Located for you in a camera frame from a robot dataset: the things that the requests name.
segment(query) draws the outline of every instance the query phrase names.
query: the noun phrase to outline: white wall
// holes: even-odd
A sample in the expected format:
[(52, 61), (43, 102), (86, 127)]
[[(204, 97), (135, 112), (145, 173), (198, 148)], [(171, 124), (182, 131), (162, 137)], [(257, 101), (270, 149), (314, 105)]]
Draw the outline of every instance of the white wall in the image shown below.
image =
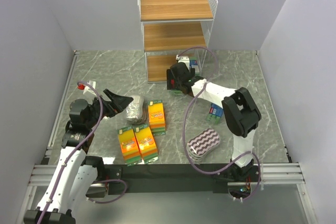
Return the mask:
[(260, 51), (282, 134), (319, 223), (335, 223), (336, 0), (286, 0)]
[(0, 0), (0, 223), (15, 223), (73, 51), (44, 0)]
[[(47, 0), (73, 49), (140, 49), (137, 0)], [(285, 0), (218, 0), (213, 49), (257, 50)]]

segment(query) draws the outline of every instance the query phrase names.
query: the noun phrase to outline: gray floor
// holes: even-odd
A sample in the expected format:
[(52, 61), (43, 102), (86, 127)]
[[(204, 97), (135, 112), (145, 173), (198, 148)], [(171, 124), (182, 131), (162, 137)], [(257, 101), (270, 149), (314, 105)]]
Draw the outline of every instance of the gray floor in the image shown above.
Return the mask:
[[(219, 58), (219, 74), (213, 82), (228, 88), (247, 88), (259, 107), (262, 120), (254, 137), (254, 152), (264, 163), (287, 163), (286, 149), (281, 137), (276, 117), (267, 92), (266, 84), (255, 51), (216, 51)], [(213, 60), (207, 57), (202, 76), (209, 76), (214, 69)], [(183, 153), (181, 127), (183, 111), (191, 101), (188, 96), (174, 96), (166, 90), (165, 83), (147, 83), (145, 61), (142, 51), (81, 51), (66, 96), (64, 110), (61, 113), (59, 128), (54, 138), (54, 149), (50, 162), (57, 162), (61, 139), (66, 122), (69, 120), (69, 105), (82, 92), (76, 88), (78, 80), (97, 81), (97, 90), (107, 88), (120, 95), (141, 94), (147, 100), (162, 99), (167, 123), (167, 135), (158, 136), (155, 141), (159, 149), (159, 164), (187, 163)], [(233, 151), (233, 136), (228, 130), (225, 119), (219, 125), (206, 121), (210, 103), (198, 100), (188, 117), (186, 139), (191, 139), (207, 127), (213, 127), (222, 140), (219, 148), (211, 152), (204, 163), (228, 163)], [(124, 115), (103, 120), (98, 127), (89, 155), (115, 157), (115, 164), (123, 159), (117, 138), (117, 129), (129, 125)]]
[[(33, 207), (46, 188), (38, 188)], [(307, 224), (296, 185), (265, 186), (243, 204), (228, 194), (126, 194), (111, 204), (83, 201), (75, 212), (80, 224)]]

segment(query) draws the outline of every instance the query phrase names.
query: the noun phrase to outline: wire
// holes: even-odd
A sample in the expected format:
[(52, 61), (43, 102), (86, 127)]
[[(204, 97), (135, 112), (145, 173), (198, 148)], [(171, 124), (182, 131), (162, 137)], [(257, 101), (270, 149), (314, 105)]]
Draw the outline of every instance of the wire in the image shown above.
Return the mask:
[[(62, 167), (60, 168), (59, 172), (58, 172), (58, 175), (57, 175), (57, 178), (56, 178), (56, 181), (55, 181), (55, 184), (53, 186), (53, 189), (51, 190), (51, 193), (50, 193), (50, 196), (49, 196), (49, 200), (47, 201), (40, 217), (38, 218), (38, 221), (37, 221), (37, 224), (41, 224), (42, 222), (42, 219), (46, 213), (46, 211), (48, 210), (52, 200), (53, 200), (53, 197), (56, 193), (56, 190), (57, 190), (57, 187), (59, 185), (59, 182), (61, 180), (61, 176), (62, 176), (62, 173), (67, 165), (67, 163), (69, 162), (69, 160), (71, 159), (71, 157), (73, 156), (73, 154), (93, 135), (93, 133), (96, 131), (96, 129), (98, 128), (99, 124), (100, 124), (100, 121), (102, 119), (102, 116), (103, 116), (103, 103), (102, 103), (102, 100), (101, 100), (101, 97), (99, 95), (99, 93), (88, 83), (84, 82), (84, 81), (78, 81), (77, 82), (77, 85), (85, 85), (85, 86), (88, 86), (97, 96), (98, 98), (98, 101), (99, 101), (99, 105), (100, 105), (100, 112), (99, 112), (99, 117), (98, 117), (98, 121), (97, 123), (95, 124), (95, 126), (92, 128), (92, 131), (72, 150), (72, 152), (69, 154), (69, 156), (65, 159), (64, 161), (64, 164), (62, 165)], [(124, 193), (122, 193), (119, 197), (117, 197), (117, 199), (121, 198), (123, 196)]]
[[(213, 75), (209, 78), (209, 80), (211, 78), (214, 77), (214, 73), (218, 73), (218, 59), (216, 57), (216, 55), (208, 48), (206, 47), (191, 47), (191, 48), (188, 48), (187, 50), (183, 51), (182, 53), (180, 53), (179, 55), (182, 55), (184, 54), (185, 52), (191, 50), (191, 49), (196, 49), (196, 48), (199, 48), (199, 49), (205, 49), (207, 50), (208, 52), (210, 52), (210, 54), (213, 56), (213, 58), (215, 59), (215, 68), (216, 68), (216, 71), (213, 72)], [(186, 145), (186, 142), (185, 142), (185, 125), (186, 125), (186, 121), (187, 121), (187, 116), (188, 116), (188, 112), (189, 112), (189, 109), (191, 108), (191, 106), (196, 102), (196, 99), (202, 94), (202, 92), (205, 90), (206, 88), (206, 85), (207, 85), (207, 82), (204, 84), (203, 88), (201, 89), (201, 91), (195, 95), (195, 97), (191, 100), (191, 102), (188, 104), (185, 112), (184, 112), (184, 118), (183, 118), (183, 124), (182, 124), (182, 143), (183, 143), (183, 150), (184, 150), (184, 153), (189, 161), (189, 163), (191, 164), (191, 166), (198, 172), (202, 173), (202, 174), (205, 174), (205, 175), (215, 175), (215, 174), (218, 174), (218, 173), (221, 173), (223, 171), (225, 171), (226, 169), (228, 169), (230, 166), (232, 166), (237, 160), (239, 160), (241, 157), (247, 155), (247, 154), (252, 154), (254, 156), (254, 158), (256, 159), (257, 163), (258, 163), (258, 182), (257, 182), (257, 185), (256, 185), (256, 188), (250, 193), (249, 196), (247, 196), (244, 200), (250, 198), (251, 196), (253, 196), (256, 192), (256, 190), (258, 189), (259, 187), (259, 184), (260, 184), (260, 179), (261, 179), (261, 172), (260, 172), (260, 161), (257, 157), (257, 155), (253, 152), (244, 152), (242, 154), (240, 154), (238, 157), (236, 157), (234, 160), (232, 160), (229, 164), (227, 164), (226, 166), (224, 166), (223, 168), (219, 169), (219, 170), (216, 170), (214, 172), (207, 172), (207, 171), (204, 171), (204, 170), (201, 170), (199, 169), (193, 162), (193, 160), (189, 157), (188, 155), (188, 151), (187, 151), (187, 145)]]
[(89, 201), (93, 202), (93, 203), (96, 203), (96, 204), (108, 204), (108, 203), (112, 203), (112, 202), (115, 202), (117, 201), (118, 199), (120, 199), (122, 196), (124, 196), (124, 194), (126, 193), (127, 191), (127, 184), (125, 181), (121, 180), (121, 179), (107, 179), (107, 180), (102, 180), (102, 181), (99, 181), (99, 182), (95, 182), (93, 183), (94, 184), (99, 184), (99, 183), (109, 183), (109, 182), (121, 182), (124, 184), (124, 191), (122, 191), (122, 193), (115, 199), (112, 199), (112, 200), (109, 200), (109, 201), (95, 201), (91, 198), (88, 198)]

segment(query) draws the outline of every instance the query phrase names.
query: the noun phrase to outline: chevron patterned pouch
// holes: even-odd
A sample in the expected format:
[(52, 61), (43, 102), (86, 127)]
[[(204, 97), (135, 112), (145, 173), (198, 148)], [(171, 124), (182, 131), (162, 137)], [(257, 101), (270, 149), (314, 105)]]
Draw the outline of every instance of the chevron patterned pouch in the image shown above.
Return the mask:
[(219, 134), (208, 128), (187, 143), (187, 151), (194, 162), (200, 163), (210, 151), (220, 144)]

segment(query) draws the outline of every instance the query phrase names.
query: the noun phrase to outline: gray marble surface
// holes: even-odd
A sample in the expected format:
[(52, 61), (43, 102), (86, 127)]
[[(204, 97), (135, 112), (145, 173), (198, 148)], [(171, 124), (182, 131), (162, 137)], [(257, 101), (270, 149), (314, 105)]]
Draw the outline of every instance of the gray marble surface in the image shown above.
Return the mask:
[[(254, 137), (254, 152), (264, 163), (287, 163), (286, 148), (267, 92), (266, 84), (255, 51), (216, 51), (219, 73), (213, 83), (228, 88), (247, 88), (259, 107), (262, 120)], [(202, 76), (210, 76), (214, 69), (213, 59), (205, 60)], [(49, 163), (55, 164), (59, 157), (61, 139), (69, 119), (69, 105), (83, 98), (76, 87), (78, 80), (97, 81), (99, 93), (107, 88), (120, 95), (141, 94), (147, 100), (162, 99), (165, 109), (165, 136), (155, 137), (160, 159), (157, 164), (183, 164), (187, 159), (182, 146), (183, 112), (191, 101), (189, 96), (175, 96), (166, 90), (166, 83), (147, 83), (145, 60), (142, 51), (81, 51), (76, 60), (68, 87), (65, 107), (60, 116), (59, 127), (53, 139), (54, 148)], [(233, 152), (233, 135), (226, 126), (225, 118), (218, 125), (206, 120), (210, 103), (198, 99), (187, 119), (186, 139), (189, 140), (208, 127), (214, 128), (221, 137), (220, 146), (209, 153), (203, 163), (228, 163)], [(103, 120), (89, 150), (89, 155), (115, 157), (115, 164), (123, 164), (118, 143), (117, 129), (129, 125), (124, 114)]]

